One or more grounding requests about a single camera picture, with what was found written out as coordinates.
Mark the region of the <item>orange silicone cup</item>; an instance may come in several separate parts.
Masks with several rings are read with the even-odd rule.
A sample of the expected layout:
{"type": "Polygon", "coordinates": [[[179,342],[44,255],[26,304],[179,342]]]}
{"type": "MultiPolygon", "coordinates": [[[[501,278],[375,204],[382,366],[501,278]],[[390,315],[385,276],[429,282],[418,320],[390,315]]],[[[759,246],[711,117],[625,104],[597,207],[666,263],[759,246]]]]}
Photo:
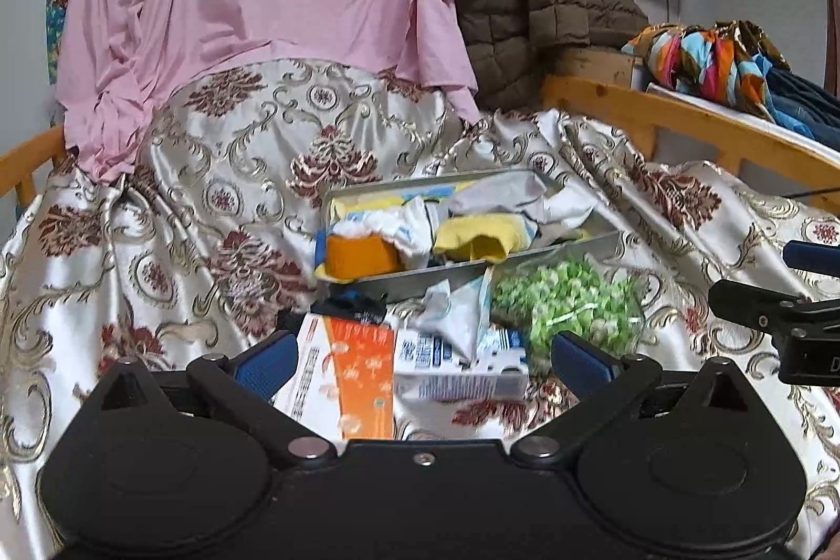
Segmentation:
{"type": "Polygon", "coordinates": [[[334,279],[354,281],[402,270],[402,259],[396,247],[382,237],[326,237],[326,273],[334,279]]]}

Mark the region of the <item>grey cloth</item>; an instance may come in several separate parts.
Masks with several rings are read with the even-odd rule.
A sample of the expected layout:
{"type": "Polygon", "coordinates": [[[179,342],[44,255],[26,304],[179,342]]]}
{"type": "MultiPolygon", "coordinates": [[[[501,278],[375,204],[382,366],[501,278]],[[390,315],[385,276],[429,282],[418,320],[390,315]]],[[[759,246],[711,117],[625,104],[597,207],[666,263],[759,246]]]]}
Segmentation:
{"type": "Polygon", "coordinates": [[[454,192],[436,206],[438,220],[450,217],[511,213],[538,225],[560,223],[580,227],[595,210],[596,201],[575,187],[564,186],[550,195],[547,184],[532,171],[511,171],[484,177],[454,192]]]}

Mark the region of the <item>yellow striped sock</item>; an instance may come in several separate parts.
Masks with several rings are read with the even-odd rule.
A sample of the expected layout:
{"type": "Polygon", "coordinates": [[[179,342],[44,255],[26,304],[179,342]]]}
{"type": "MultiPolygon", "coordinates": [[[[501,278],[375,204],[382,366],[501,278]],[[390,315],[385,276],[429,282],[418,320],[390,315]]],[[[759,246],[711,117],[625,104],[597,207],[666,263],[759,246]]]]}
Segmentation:
{"type": "Polygon", "coordinates": [[[452,261],[498,263],[530,249],[538,225],[518,213],[450,217],[438,227],[433,253],[452,261]]]}

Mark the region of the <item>white blue baby cloth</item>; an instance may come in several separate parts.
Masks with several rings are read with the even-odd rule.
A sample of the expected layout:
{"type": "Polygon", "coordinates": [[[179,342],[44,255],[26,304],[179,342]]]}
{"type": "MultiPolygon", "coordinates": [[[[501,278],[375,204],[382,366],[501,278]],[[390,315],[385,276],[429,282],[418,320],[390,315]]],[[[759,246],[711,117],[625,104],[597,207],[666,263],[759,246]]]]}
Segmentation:
{"type": "Polygon", "coordinates": [[[343,239],[378,237],[397,250],[409,270],[424,269],[432,257],[440,220],[421,196],[408,200],[382,197],[356,205],[342,205],[343,215],[333,223],[329,235],[343,239]]]}

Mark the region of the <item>blue surgical face mask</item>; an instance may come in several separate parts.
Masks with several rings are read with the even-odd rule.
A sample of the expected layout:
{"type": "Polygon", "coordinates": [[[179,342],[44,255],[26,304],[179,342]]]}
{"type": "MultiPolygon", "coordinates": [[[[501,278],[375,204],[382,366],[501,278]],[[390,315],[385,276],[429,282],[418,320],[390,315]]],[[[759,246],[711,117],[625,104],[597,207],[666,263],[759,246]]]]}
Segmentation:
{"type": "Polygon", "coordinates": [[[491,270],[453,290],[443,280],[426,291],[420,313],[410,319],[419,333],[437,335],[469,363],[477,358],[478,341],[490,321],[491,270]]]}

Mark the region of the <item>green candy bag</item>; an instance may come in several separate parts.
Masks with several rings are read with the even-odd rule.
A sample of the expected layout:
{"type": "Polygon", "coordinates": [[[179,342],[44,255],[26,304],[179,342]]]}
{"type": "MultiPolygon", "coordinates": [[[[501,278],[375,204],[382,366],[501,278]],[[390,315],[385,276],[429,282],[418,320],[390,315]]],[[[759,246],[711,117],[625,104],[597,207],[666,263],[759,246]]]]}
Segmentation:
{"type": "Polygon", "coordinates": [[[578,335],[615,358],[635,353],[645,327],[642,289],[625,270],[612,270],[590,255],[501,263],[488,270],[490,317],[526,338],[532,375],[550,373],[551,344],[562,333],[578,335]]]}

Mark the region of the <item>white orange medicine box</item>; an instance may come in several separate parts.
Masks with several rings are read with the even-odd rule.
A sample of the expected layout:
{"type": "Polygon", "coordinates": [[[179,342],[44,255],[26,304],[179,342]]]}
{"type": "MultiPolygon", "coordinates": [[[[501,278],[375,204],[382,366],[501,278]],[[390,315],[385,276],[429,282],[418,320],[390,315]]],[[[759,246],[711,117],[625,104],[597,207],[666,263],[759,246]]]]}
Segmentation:
{"type": "Polygon", "coordinates": [[[394,331],[308,314],[298,334],[298,367],[274,407],[330,440],[394,438],[394,331]]]}

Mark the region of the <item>black small object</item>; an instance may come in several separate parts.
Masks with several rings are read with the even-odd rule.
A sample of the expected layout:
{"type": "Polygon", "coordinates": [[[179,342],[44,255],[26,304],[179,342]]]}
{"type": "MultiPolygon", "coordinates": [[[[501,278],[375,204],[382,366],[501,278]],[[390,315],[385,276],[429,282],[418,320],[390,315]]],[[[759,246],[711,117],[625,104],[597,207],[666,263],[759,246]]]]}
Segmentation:
{"type": "Polygon", "coordinates": [[[356,290],[348,290],[316,300],[310,306],[310,313],[329,319],[380,325],[386,319],[387,309],[382,299],[372,299],[356,290]]]}

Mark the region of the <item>blue jeans pile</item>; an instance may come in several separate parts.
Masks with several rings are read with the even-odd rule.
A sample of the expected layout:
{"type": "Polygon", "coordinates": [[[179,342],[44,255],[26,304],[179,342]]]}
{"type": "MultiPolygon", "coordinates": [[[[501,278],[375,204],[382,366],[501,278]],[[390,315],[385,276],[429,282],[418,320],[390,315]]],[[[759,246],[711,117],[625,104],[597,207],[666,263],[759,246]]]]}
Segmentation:
{"type": "Polygon", "coordinates": [[[813,82],[789,71],[770,68],[766,77],[773,120],[835,151],[840,136],[838,99],[813,82]]]}

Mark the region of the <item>silver floral satin bedspread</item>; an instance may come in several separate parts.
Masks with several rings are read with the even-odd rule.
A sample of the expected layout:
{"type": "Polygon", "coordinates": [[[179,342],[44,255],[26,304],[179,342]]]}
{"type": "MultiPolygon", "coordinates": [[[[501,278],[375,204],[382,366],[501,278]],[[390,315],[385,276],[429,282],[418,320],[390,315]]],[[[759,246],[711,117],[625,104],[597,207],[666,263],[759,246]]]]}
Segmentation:
{"type": "Polygon", "coordinates": [[[716,319],[717,279],[836,297],[782,249],[835,245],[836,217],[750,189],[700,159],[649,162],[624,131],[565,112],[458,118],[440,92],[333,62],[278,60],[182,88],[155,115],[135,171],[110,185],[54,172],[2,248],[2,553],[47,558],[57,538],[38,475],[120,358],[155,371],[234,355],[312,303],[314,235],[333,189],[529,167],[581,193],[618,230],[615,263],[645,285],[642,350],[695,369],[726,355],[802,459],[790,546],[838,528],[838,398],[778,378],[768,338],[716,319]]]}

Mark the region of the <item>blue white milk carton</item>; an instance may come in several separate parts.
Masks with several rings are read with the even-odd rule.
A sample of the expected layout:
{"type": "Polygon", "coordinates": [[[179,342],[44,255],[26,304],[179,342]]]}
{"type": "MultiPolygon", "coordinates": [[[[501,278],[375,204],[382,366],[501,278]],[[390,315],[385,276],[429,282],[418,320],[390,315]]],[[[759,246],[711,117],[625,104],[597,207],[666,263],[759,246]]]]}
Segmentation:
{"type": "Polygon", "coordinates": [[[440,335],[400,331],[393,369],[394,393],[406,401],[518,401],[530,383],[524,337],[494,325],[478,340],[474,361],[440,335]]]}

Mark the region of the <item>metal tray with cartoon picture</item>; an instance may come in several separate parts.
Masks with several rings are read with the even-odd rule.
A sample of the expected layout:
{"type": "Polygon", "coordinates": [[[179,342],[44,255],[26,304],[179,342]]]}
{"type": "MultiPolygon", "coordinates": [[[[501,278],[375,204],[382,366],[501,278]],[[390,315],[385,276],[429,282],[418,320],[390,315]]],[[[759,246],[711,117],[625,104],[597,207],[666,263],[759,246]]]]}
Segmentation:
{"type": "MultiPolygon", "coordinates": [[[[322,220],[323,229],[316,237],[316,267],[320,269],[326,260],[326,229],[330,229],[339,220],[340,203],[349,200],[384,200],[394,195],[400,200],[410,200],[420,196],[426,200],[444,200],[463,187],[475,185],[484,179],[514,175],[517,182],[524,182],[528,175],[538,177],[547,187],[548,195],[562,192],[561,182],[551,179],[546,173],[531,169],[496,169],[495,171],[474,171],[454,173],[454,175],[416,177],[403,179],[398,182],[366,183],[354,187],[345,187],[337,191],[330,191],[323,201],[322,220]]],[[[572,256],[581,257],[591,255],[596,260],[609,259],[616,255],[620,245],[620,234],[598,212],[592,213],[574,233],[566,237],[557,237],[544,246],[530,247],[508,259],[508,264],[517,267],[528,259],[542,259],[545,257],[572,256]]],[[[471,280],[480,277],[488,267],[486,261],[446,261],[441,266],[430,266],[426,269],[408,270],[397,274],[384,274],[367,279],[358,279],[343,283],[319,273],[316,279],[322,283],[320,290],[330,295],[341,295],[348,291],[382,299],[386,303],[396,301],[421,299],[428,287],[434,286],[442,280],[450,281],[453,290],[460,289],[471,280]]]]}

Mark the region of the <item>colourful striped fabric bundle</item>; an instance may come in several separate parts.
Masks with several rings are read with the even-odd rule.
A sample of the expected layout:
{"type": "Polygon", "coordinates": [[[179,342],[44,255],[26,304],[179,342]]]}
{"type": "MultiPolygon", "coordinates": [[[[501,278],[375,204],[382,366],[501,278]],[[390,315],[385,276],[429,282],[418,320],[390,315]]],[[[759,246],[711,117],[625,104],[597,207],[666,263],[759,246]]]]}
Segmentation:
{"type": "Polygon", "coordinates": [[[788,70],[788,61],[757,24],[748,20],[713,27],[656,24],[631,38],[622,51],[639,58],[652,80],[735,111],[773,121],[766,74],[788,70]]]}

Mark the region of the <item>pink curtain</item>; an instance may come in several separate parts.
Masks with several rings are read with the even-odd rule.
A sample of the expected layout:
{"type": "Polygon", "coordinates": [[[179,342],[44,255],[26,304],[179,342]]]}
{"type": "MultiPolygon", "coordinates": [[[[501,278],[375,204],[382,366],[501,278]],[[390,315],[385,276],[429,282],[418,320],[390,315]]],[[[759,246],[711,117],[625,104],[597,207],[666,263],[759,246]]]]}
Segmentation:
{"type": "Polygon", "coordinates": [[[835,97],[838,95],[838,51],[840,47],[840,0],[827,0],[826,64],[824,64],[824,88],[835,97]]]}

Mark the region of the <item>brown quilted jacket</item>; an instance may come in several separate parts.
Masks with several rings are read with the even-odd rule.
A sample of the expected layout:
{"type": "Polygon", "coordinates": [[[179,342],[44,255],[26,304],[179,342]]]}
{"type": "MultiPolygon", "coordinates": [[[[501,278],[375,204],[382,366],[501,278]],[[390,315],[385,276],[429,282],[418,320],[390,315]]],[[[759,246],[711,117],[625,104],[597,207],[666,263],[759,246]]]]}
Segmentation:
{"type": "Polygon", "coordinates": [[[482,111],[537,104],[545,73],[561,50],[621,48],[648,26],[635,0],[454,2],[482,111]]]}

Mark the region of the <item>colourful wall poster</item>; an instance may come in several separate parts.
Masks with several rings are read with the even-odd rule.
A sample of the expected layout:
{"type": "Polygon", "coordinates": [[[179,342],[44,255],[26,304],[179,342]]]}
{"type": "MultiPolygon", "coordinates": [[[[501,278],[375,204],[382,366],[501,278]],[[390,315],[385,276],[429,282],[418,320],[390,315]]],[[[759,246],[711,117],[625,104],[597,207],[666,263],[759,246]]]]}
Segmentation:
{"type": "Polygon", "coordinates": [[[57,82],[58,57],[60,57],[60,44],[68,2],[70,0],[46,0],[46,51],[47,51],[47,74],[48,82],[51,85],[57,82]]]}

